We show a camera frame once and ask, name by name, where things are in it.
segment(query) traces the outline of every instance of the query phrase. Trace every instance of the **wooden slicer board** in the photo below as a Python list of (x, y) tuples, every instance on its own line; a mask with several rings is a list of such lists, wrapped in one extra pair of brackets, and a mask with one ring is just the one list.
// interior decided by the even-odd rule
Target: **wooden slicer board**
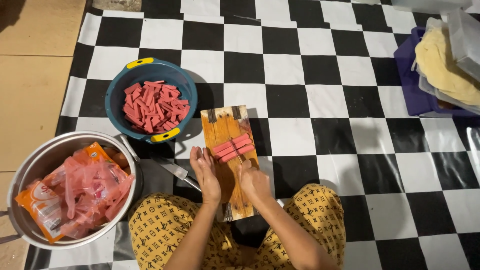
[[(248, 133), (253, 142), (250, 119), (245, 105), (203, 110), (200, 112), (204, 129), (206, 148), (212, 153), (213, 147)], [(257, 152), (254, 149), (240, 155), (242, 160), (250, 160), (258, 167)], [(226, 163), (215, 163), (216, 177), (222, 190), (221, 206), (217, 212), (218, 221), (234, 221), (258, 214), (247, 196), (240, 188), (237, 168), (238, 158)]]

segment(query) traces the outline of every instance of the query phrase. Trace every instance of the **hand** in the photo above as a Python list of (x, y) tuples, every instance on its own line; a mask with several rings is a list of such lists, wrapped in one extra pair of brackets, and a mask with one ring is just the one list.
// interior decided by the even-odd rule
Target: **hand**
[(202, 154), (200, 147), (192, 147), (190, 151), (190, 165), (195, 171), (198, 184), (202, 190), (203, 203), (218, 206), (222, 197), (222, 191), (215, 176), (213, 157), (208, 155), (206, 148), (204, 148)]
[(270, 177), (264, 172), (252, 167), (252, 162), (246, 160), (238, 167), (240, 187), (254, 206), (273, 199), (270, 191)]

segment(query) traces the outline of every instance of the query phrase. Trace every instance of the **monogram pattern pants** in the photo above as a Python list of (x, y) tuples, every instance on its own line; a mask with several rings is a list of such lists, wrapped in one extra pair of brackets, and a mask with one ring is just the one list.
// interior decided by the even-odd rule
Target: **monogram pattern pants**
[[(283, 208), (323, 246), (337, 265), (343, 266), (344, 212), (333, 190), (320, 184), (307, 184)], [(129, 214), (129, 228), (140, 270), (164, 268), (192, 225), (198, 209), (190, 200), (164, 193), (150, 194), (134, 205)], [(242, 265), (230, 226), (215, 221), (205, 247), (202, 269), (293, 270), (294, 267), (272, 228), (258, 248), (254, 263)]]

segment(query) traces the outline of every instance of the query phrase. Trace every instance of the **aluminum pot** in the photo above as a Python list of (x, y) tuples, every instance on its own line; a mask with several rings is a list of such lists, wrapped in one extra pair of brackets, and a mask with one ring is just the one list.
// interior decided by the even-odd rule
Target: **aluminum pot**
[[(123, 144), (112, 136), (94, 131), (75, 131), (57, 136), (37, 148), (18, 168), (10, 189), (7, 194), (7, 211), (0, 211), (0, 215), (8, 214), (13, 227), (18, 235), (3, 237), (0, 243), (5, 243), (16, 238), (23, 238), (28, 243), (43, 249), (69, 249), (88, 244), (113, 229), (115, 225), (127, 213), (128, 208), (134, 199), (137, 199), (142, 192), (142, 170), (140, 159), (128, 144), (127, 138), (121, 135)], [(15, 201), (15, 197), (26, 186), (36, 178), (43, 178), (54, 169), (59, 167), (64, 160), (71, 156), (76, 150), (84, 148), (94, 142), (102, 146), (113, 147), (122, 152), (127, 158), (128, 164), (136, 179), (130, 187), (125, 205), (118, 215), (109, 223), (104, 224), (97, 230), (93, 230), (88, 236), (81, 239), (63, 237), (59, 241), (50, 244), (44, 237), (30, 214)]]

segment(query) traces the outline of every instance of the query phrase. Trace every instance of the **teal plastic basin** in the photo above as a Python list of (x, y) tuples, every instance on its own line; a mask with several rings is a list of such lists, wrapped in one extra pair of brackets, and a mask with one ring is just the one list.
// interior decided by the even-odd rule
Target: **teal plastic basin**
[[(165, 133), (156, 135), (138, 133), (132, 129), (132, 123), (125, 119), (125, 113), (121, 110), (126, 97), (123, 91), (136, 83), (160, 80), (177, 86), (181, 93), (179, 98), (189, 101), (190, 110), (178, 126)], [(123, 134), (150, 144), (166, 142), (178, 136), (195, 113), (197, 103), (197, 88), (192, 78), (179, 66), (153, 57), (128, 63), (110, 83), (105, 95), (105, 110), (112, 124)]]

